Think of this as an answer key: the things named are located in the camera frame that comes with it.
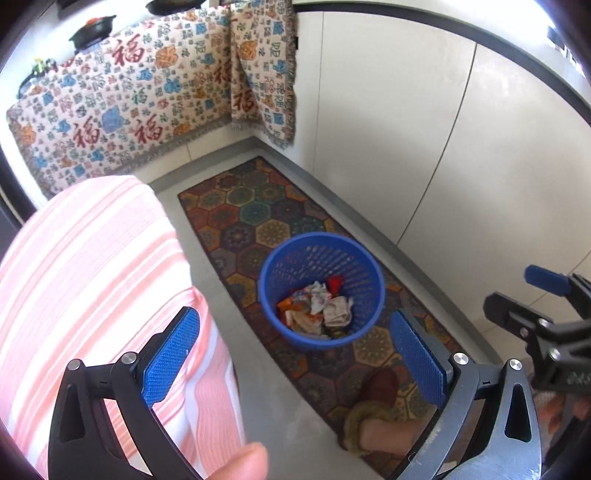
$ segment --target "metal screw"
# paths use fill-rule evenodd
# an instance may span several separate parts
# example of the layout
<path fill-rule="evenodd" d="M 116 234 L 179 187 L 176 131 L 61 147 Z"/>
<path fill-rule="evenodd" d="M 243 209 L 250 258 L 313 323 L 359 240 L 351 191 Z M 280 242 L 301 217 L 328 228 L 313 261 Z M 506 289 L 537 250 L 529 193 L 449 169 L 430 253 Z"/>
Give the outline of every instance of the metal screw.
<path fill-rule="evenodd" d="M 550 351 L 548 352 L 548 354 L 554 360 L 556 360 L 556 361 L 560 360 L 560 352 L 556 348 L 551 348 Z"/>
<path fill-rule="evenodd" d="M 523 365 L 521 365 L 521 362 L 519 360 L 516 360 L 515 358 L 512 358 L 511 360 L 509 360 L 509 366 L 513 370 L 521 370 L 523 368 Z"/>
<path fill-rule="evenodd" d="M 75 358 L 74 360 L 70 360 L 68 362 L 68 370 L 78 370 L 80 368 L 80 360 Z"/>
<path fill-rule="evenodd" d="M 123 356 L 121 357 L 121 361 L 125 364 L 125 365 L 131 365 L 132 363 L 134 363 L 136 360 L 138 359 L 138 354 L 135 352 L 127 352 L 124 353 Z"/>
<path fill-rule="evenodd" d="M 465 353 L 458 352 L 453 356 L 453 361 L 459 365 L 466 365 L 468 360 L 469 358 Z"/>

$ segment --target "blue plastic basket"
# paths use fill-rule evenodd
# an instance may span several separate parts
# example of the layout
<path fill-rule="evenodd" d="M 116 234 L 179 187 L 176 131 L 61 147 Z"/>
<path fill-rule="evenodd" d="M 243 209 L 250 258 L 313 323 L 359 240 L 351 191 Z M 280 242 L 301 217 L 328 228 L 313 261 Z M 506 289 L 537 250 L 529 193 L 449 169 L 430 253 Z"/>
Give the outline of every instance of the blue plastic basket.
<path fill-rule="evenodd" d="M 343 275 L 341 294 L 353 297 L 351 334 L 335 340 L 299 335 L 277 317 L 277 304 L 294 288 Z M 382 271 L 373 256 L 357 242 L 333 233 L 313 232 L 290 238 L 263 265 L 258 283 L 262 309 L 280 334 L 304 351 L 347 345 L 365 335 L 378 320 L 385 300 Z"/>

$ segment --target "patterned rug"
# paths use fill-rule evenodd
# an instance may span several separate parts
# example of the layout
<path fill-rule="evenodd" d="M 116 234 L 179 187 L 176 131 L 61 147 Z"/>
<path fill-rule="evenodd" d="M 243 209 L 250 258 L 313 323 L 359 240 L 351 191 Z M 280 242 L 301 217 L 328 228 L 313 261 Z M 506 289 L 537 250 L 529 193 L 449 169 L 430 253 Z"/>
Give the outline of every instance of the patterned rug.
<path fill-rule="evenodd" d="M 382 265 L 386 302 L 375 327 L 361 340 L 325 352 L 302 353 L 271 326 L 257 301 L 263 263 L 282 242 L 300 233 L 326 231 L 351 236 L 317 203 L 258 157 L 179 194 L 183 209 L 217 274 L 248 325 L 306 401 L 338 434 L 364 379 L 379 367 L 398 374 L 395 413 L 399 421 L 422 418 L 430 408 L 392 344 L 389 319 L 396 309 L 412 310 L 450 352 L 461 350 L 447 330 Z M 373 453 L 364 460 L 384 478 L 400 459 Z"/>

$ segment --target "black pot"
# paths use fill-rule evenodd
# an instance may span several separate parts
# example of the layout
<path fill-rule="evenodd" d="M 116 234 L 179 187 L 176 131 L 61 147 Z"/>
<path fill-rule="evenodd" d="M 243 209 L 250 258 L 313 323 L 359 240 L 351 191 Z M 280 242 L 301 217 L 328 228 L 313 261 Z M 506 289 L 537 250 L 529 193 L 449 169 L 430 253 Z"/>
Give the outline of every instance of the black pot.
<path fill-rule="evenodd" d="M 166 0 L 154 0 L 146 5 L 148 12 L 158 17 L 186 12 L 192 8 L 199 8 L 205 0 L 187 0 L 183 3 L 167 3 Z"/>
<path fill-rule="evenodd" d="M 97 21 L 86 24 L 78 30 L 70 39 L 74 42 L 76 51 L 83 51 L 109 37 L 113 30 L 113 19 L 117 15 L 111 17 L 99 18 Z"/>

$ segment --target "trash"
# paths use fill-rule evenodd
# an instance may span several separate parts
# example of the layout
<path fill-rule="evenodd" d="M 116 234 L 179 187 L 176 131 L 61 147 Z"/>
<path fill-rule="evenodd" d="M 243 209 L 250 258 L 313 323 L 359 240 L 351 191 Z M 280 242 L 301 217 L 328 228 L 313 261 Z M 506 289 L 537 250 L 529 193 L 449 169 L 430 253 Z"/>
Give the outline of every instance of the trash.
<path fill-rule="evenodd" d="M 351 323 L 352 302 L 346 297 L 330 299 L 324 306 L 324 324 L 327 328 L 346 327 Z"/>
<path fill-rule="evenodd" d="M 305 288 L 305 290 L 308 289 L 310 292 L 311 303 L 310 313 L 312 315 L 317 315 L 318 313 L 322 312 L 324 306 L 330 300 L 331 294 L 328 290 L 326 290 L 326 285 L 320 283 L 319 281 L 316 281 L 314 284 Z"/>
<path fill-rule="evenodd" d="M 287 310 L 285 319 L 287 320 L 287 326 L 292 330 L 301 329 L 304 333 L 311 333 L 312 335 L 322 334 L 322 315 Z"/>
<path fill-rule="evenodd" d="M 348 335 L 353 298 L 340 296 L 342 275 L 294 291 L 277 304 L 279 317 L 286 327 L 313 339 L 338 339 Z"/>
<path fill-rule="evenodd" d="M 333 275 L 326 279 L 326 284 L 329 287 L 329 292 L 333 297 L 338 297 L 340 293 L 340 288 L 343 286 L 343 282 L 345 278 L 343 275 Z"/>

